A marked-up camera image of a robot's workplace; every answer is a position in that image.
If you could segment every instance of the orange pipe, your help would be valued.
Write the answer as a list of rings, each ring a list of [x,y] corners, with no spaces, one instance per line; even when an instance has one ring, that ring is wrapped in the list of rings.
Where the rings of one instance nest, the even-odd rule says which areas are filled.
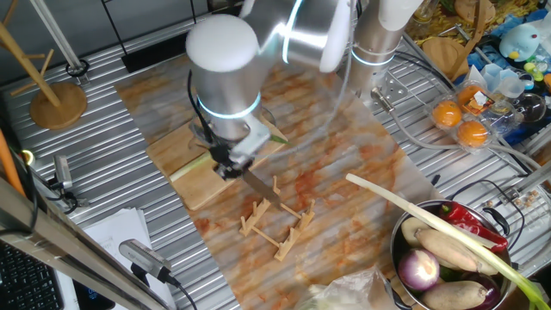
[[[19,192],[19,194],[25,196],[21,180],[19,180],[17,170],[15,169],[14,159],[11,157],[11,152],[9,152],[8,143],[3,137],[2,130],[0,130],[0,160],[2,160],[3,168],[6,170],[8,182]]]

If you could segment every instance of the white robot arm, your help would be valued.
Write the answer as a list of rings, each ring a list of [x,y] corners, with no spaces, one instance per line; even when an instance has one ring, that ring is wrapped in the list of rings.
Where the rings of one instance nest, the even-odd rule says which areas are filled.
[[[371,0],[358,22],[350,73],[353,90],[372,88],[422,0]],[[245,0],[240,18],[213,15],[189,33],[197,102],[223,178],[240,177],[269,140],[258,120],[260,89],[278,61],[335,71],[348,44],[355,0]]]

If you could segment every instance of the red onion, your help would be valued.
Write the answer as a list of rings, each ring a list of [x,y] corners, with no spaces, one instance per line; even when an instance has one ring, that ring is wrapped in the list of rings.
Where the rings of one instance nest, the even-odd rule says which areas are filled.
[[[440,265],[429,251],[412,249],[399,261],[398,275],[408,288],[424,291],[438,281]]]
[[[499,297],[501,297],[501,294],[499,293],[499,287],[498,284],[490,276],[479,274],[476,272],[468,272],[461,276],[461,279],[463,281],[477,282],[488,290],[484,302],[481,305],[470,308],[468,310],[489,310],[499,303]]]

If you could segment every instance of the knife blade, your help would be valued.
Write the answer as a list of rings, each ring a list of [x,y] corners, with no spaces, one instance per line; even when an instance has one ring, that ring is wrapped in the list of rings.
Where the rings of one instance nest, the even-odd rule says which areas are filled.
[[[249,184],[249,186],[251,186],[256,192],[264,196],[264,198],[268,199],[269,202],[279,208],[282,207],[282,200],[279,195],[276,194],[270,186],[262,182],[261,179],[259,179],[249,170],[245,170],[243,172],[243,181]]]

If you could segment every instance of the red chili pepper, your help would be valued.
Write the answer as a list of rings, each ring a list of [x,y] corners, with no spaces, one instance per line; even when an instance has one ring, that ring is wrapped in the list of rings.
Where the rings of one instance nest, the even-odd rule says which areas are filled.
[[[496,244],[492,247],[492,249],[490,249],[494,253],[505,250],[507,248],[507,245],[509,244],[509,242],[507,242],[507,239],[505,237],[501,236],[498,233],[492,232],[491,230],[481,225],[477,225],[474,223],[467,223],[460,220],[452,220],[450,221],[449,224],[453,226],[457,226],[479,237],[492,241],[493,243]]]
[[[472,214],[455,201],[446,202],[442,205],[440,208],[440,217],[446,221],[460,220],[466,223],[481,225]]]

